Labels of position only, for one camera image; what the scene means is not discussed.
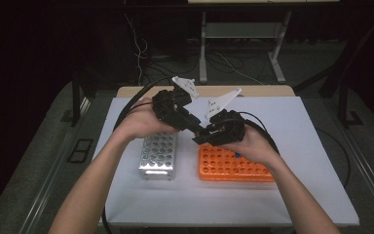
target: white table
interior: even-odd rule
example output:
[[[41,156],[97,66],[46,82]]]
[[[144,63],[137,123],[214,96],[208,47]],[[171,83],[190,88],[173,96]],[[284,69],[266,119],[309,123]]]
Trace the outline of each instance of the white table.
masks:
[[[96,153],[112,133],[130,99],[114,98]],[[186,106],[204,119],[207,97]],[[275,140],[281,157],[338,226],[358,225],[358,216],[320,143],[299,97],[237,97],[226,109],[255,114]],[[291,226],[274,183],[202,181],[193,134],[178,134],[174,180],[145,180],[138,172],[143,139],[130,143],[106,203],[114,226]]]

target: black cable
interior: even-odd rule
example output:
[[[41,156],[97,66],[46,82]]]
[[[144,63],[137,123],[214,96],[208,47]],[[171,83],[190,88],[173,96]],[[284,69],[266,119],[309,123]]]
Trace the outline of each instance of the black cable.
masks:
[[[124,120],[124,118],[126,118],[127,114],[129,113],[130,109],[132,108],[132,106],[140,98],[142,98],[142,96],[144,96],[145,93],[147,93],[149,90],[151,90],[151,88],[153,88],[157,83],[159,83],[161,81],[164,81],[164,80],[168,80],[170,78],[171,78],[170,76],[165,77],[165,78],[159,79],[157,81],[154,81],[154,82],[149,83],[146,86],[144,86],[144,88],[142,88],[132,99],[130,99],[129,103],[127,103],[127,105],[124,106],[123,110],[121,111],[120,115],[118,116],[117,122],[115,123],[114,130],[117,129],[117,127],[121,124],[121,122]]]
[[[346,151],[345,147],[342,145],[342,143],[336,139],[334,136],[332,136],[331,134],[325,132],[324,130],[320,129],[320,128],[317,128],[315,127],[315,129],[318,131],[318,132],[321,132],[325,135],[327,135],[328,137],[330,137],[331,139],[333,139],[343,150],[344,154],[345,154],[345,158],[346,158],[346,161],[347,161],[347,164],[348,164],[348,174],[346,175],[346,178],[345,178],[345,181],[343,183],[343,187],[346,188],[348,186],[348,182],[349,182],[349,179],[351,178],[351,170],[352,170],[352,167],[351,167],[351,160],[349,159],[349,155],[348,155],[348,152]]]
[[[102,210],[101,218],[102,218],[102,225],[104,226],[104,229],[107,232],[107,234],[112,234],[112,231],[108,225],[107,215],[105,214],[105,206],[104,206],[104,210]]]
[[[141,104],[138,104],[138,105],[133,105],[128,114],[130,114],[130,112],[132,112],[134,109],[136,109],[137,107],[139,107],[141,105],[152,104],[152,103],[153,103],[153,101],[141,103]]]
[[[246,114],[246,115],[249,115],[249,116],[255,118],[255,119],[256,119],[257,121],[259,121],[259,123],[262,125],[264,131],[265,131],[266,133],[268,133],[266,127],[265,127],[264,124],[263,124],[263,122],[262,122],[259,118],[257,118],[255,115],[253,115],[253,114],[251,114],[251,113],[248,113],[248,112],[245,112],[245,111],[241,111],[241,112],[238,112],[238,113],[239,113],[239,114]]]

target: table leg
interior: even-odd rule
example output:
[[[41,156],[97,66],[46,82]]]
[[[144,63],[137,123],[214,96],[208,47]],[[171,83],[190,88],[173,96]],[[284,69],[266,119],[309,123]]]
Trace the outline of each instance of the table leg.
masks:
[[[202,40],[200,48],[200,83],[207,83],[207,68],[206,68],[206,12],[203,12],[202,21]]]
[[[284,20],[281,23],[280,27],[280,33],[278,36],[278,40],[276,42],[275,48],[268,53],[270,63],[272,64],[273,70],[275,71],[276,78],[278,79],[278,82],[283,83],[286,80],[284,79],[283,72],[281,72],[281,67],[278,62],[278,55],[279,51],[281,50],[281,44],[284,40],[284,35],[286,34],[287,26],[290,21],[291,17],[291,11],[286,12],[286,15],[284,16]]]

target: cable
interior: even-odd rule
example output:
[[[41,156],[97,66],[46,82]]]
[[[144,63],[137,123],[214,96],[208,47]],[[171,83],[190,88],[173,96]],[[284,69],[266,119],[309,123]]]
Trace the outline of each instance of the cable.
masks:
[[[127,103],[126,106],[124,106],[123,110],[121,111],[120,115],[118,116],[117,122],[115,123],[114,130],[121,124],[121,122],[126,118],[127,113],[129,113],[132,106],[140,99],[142,96],[145,95],[151,88],[153,88],[157,83],[164,80],[169,80],[171,76],[165,77],[162,79],[159,79],[157,81],[154,81],[152,83],[147,84],[144,86],[132,99],[130,99],[129,103]]]
[[[217,52],[216,52],[216,54],[219,55],[222,59],[224,59],[224,60],[227,62],[227,64],[229,64],[230,67],[232,67],[232,69],[233,69],[234,71],[236,71],[236,73],[238,73],[239,75],[242,75],[243,77],[246,77],[246,78],[248,78],[248,79],[250,79],[250,80],[253,80],[253,81],[259,83],[260,85],[265,85],[265,84],[263,84],[262,82],[260,82],[260,81],[254,79],[254,78],[252,78],[252,77],[250,77],[250,76],[247,76],[247,75],[245,75],[245,74],[239,72],[239,71],[238,71],[238,70],[237,70],[237,69],[236,69],[232,64],[230,64],[230,62],[227,61],[227,60],[226,60],[222,55],[220,55],[220,54],[217,53]]]
[[[137,67],[138,67],[138,70],[139,70],[139,75],[138,75],[138,86],[141,86],[142,68],[141,68],[141,65],[140,65],[139,60],[140,60],[140,59],[144,59],[144,58],[141,56],[141,54],[147,50],[147,42],[143,39],[144,42],[145,42],[145,49],[141,52],[141,49],[139,48],[138,43],[137,43],[137,41],[136,41],[137,36],[136,36],[135,30],[134,30],[134,28],[132,27],[132,24],[131,24],[131,22],[130,22],[130,20],[129,20],[129,17],[127,17],[127,14],[124,14],[124,16],[126,17],[126,20],[127,20],[127,22],[129,23],[129,26],[130,26],[130,28],[131,28],[131,31],[132,31],[132,34],[133,34],[133,37],[134,37],[134,44],[135,44],[136,48],[138,49],[138,55],[136,55],[136,57],[137,57],[136,63],[137,63]]]
[[[105,207],[104,207],[104,210],[102,210],[101,218],[102,218],[102,226],[104,226],[104,229],[107,232],[107,234],[112,234],[112,231],[108,225],[107,215],[105,214]]]
[[[132,108],[130,109],[129,113],[127,115],[130,114],[130,112],[132,112],[134,109],[136,109],[137,107],[139,106],[142,106],[142,105],[146,105],[146,104],[152,104],[154,103],[153,101],[150,101],[150,102],[145,102],[145,103],[141,103],[141,104],[138,104],[138,105],[133,105]]]
[[[165,66],[162,66],[162,65],[160,65],[160,64],[157,64],[157,63],[154,62],[154,61],[153,61],[152,65],[159,66],[159,67],[161,67],[162,69],[165,69],[166,71],[168,71],[168,72],[170,72],[170,73],[172,73],[172,74],[187,74],[187,73],[192,72],[192,71],[196,68],[196,66],[197,66],[198,63],[199,63],[199,59],[196,58],[195,61],[194,61],[193,67],[191,67],[191,68],[188,69],[188,70],[185,70],[185,71],[179,71],[179,72],[172,71],[172,70],[166,68]]]
[[[198,56],[199,51],[198,50],[193,50],[193,51],[187,52],[187,54],[188,55],[186,55],[186,57]],[[175,61],[175,60],[179,60],[179,58],[177,58],[173,55],[151,56],[150,58],[154,59],[155,61]]]
[[[352,167],[351,167],[351,160],[349,159],[349,155],[348,155],[348,152],[346,151],[345,147],[342,145],[342,143],[336,139],[334,136],[332,136],[331,134],[325,132],[324,130],[320,129],[320,128],[317,128],[315,127],[315,129],[318,131],[318,132],[321,132],[325,135],[327,135],[328,137],[330,137],[331,139],[333,139],[343,150],[344,154],[345,154],[345,158],[346,158],[346,161],[347,161],[347,164],[348,164],[348,174],[346,175],[346,178],[345,178],[345,181],[343,183],[343,187],[346,188],[348,186],[348,182],[349,182],[349,179],[351,178],[351,170],[352,170]]]
[[[221,73],[225,73],[225,74],[231,74],[231,73],[234,73],[235,71],[234,70],[232,70],[232,69],[229,69],[228,71],[224,71],[224,70],[222,70],[222,69],[220,69],[220,68],[218,68],[218,67],[216,67],[214,64],[213,64],[213,62],[214,62],[215,60],[213,60],[213,58],[211,58],[211,57],[206,57],[206,62],[214,69],[214,70],[216,70],[216,71],[219,71],[219,72],[221,72]]]
[[[262,122],[259,118],[257,118],[255,115],[253,115],[253,114],[251,114],[251,113],[248,113],[248,112],[245,112],[245,111],[241,111],[241,112],[238,112],[238,113],[239,113],[239,114],[246,114],[246,115],[249,115],[249,116],[255,118],[255,119],[256,119],[257,121],[259,121],[259,123],[262,125],[264,131],[265,131],[266,133],[268,133],[266,127],[265,127],[264,124],[263,124],[263,122]]]
[[[161,74],[150,74],[150,75],[160,75],[165,77],[170,77],[169,74],[166,74],[164,71],[160,70],[159,68],[148,66],[148,68],[151,68],[153,70],[159,71]],[[149,75],[146,74],[147,79],[149,79],[150,83],[153,82],[152,79],[149,77]]]
[[[221,54],[219,54],[219,53],[217,53],[217,52],[214,52],[216,55],[217,55],[217,57],[220,57],[221,56]],[[218,64],[220,64],[220,65],[222,65],[222,66],[225,66],[225,67],[228,67],[228,68],[232,68],[232,66],[233,66],[233,68],[235,68],[235,69],[242,69],[242,68],[244,68],[244,61],[241,59],[241,58],[239,58],[239,57],[233,57],[233,56],[222,56],[222,57],[224,57],[224,58],[226,58],[226,57],[229,57],[229,58],[234,58],[234,59],[237,59],[240,63],[241,63],[241,65],[239,65],[239,66],[235,66],[235,65],[233,65],[230,61],[226,64],[226,62],[225,62],[225,59],[223,60],[223,61],[218,61],[218,60],[216,60],[216,59],[213,59],[213,58],[211,58],[211,57],[207,57],[207,58],[210,58],[210,59],[212,59],[214,62],[217,62]]]

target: floor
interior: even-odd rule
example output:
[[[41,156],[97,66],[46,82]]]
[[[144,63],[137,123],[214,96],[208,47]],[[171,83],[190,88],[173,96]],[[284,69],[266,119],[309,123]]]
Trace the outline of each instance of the floor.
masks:
[[[144,70],[148,79],[178,75],[199,80],[198,47],[190,42],[186,60],[174,60],[154,51]],[[342,42],[315,44],[285,43],[279,62],[286,85],[295,86],[321,72],[341,54]],[[276,85],[278,82],[267,58],[270,41],[217,42],[207,44],[208,85]],[[341,227],[342,233],[374,233],[374,178],[366,176],[365,162],[374,173],[374,115],[360,97],[350,92],[348,108],[363,125],[343,128],[336,119],[337,96],[321,98],[322,81],[307,87],[300,96],[318,130],[329,159],[359,215],[360,226]],[[116,91],[99,91],[82,105],[82,118],[71,127],[71,86],[54,100],[47,118],[25,152],[17,171],[0,198],[0,233],[47,233],[52,220],[75,180],[91,161],[109,103]],[[79,139],[91,139],[90,151],[82,164],[68,163]],[[147,228],[124,229],[122,233],[270,233],[270,228]],[[105,233],[99,227],[96,233]]]

